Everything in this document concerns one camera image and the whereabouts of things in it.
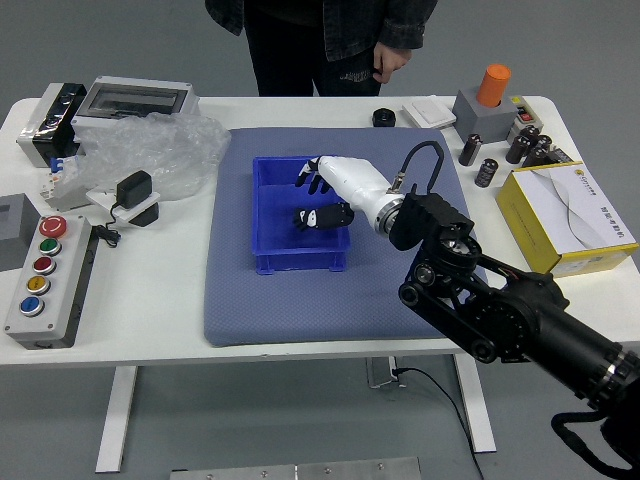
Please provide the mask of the person's left hand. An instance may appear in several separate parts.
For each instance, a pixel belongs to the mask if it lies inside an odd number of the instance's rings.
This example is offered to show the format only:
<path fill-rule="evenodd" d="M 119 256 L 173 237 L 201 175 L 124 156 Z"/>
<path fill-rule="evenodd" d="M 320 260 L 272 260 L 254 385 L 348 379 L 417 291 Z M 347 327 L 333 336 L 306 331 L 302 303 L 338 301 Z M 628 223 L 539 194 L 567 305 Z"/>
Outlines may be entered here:
<path fill-rule="evenodd" d="M 373 50 L 373 77 L 380 84 L 388 84 L 394 72 L 402 69 L 412 58 L 410 49 L 398 49 L 377 42 Z"/>

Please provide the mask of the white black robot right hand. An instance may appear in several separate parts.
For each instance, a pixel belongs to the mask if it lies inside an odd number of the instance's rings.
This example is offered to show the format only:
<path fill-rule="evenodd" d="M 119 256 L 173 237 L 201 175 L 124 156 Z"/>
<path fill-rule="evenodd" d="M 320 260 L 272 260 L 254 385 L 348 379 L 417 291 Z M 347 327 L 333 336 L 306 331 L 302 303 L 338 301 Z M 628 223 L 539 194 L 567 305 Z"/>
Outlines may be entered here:
<path fill-rule="evenodd" d="M 342 202 L 316 209 L 297 208 L 294 223 L 299 230 L 347 226 L 356 211 L 363 211 L 377 233 L 390 233 L 404 195 L 394 190 L 368 160 L 339 156 L 309 159 L 299 172 L 295 186 L 301 187 L 309 176 L 312 176 L 309 194 L 314 194 L 322 185 L 322 194 L 333 189 Z"/>

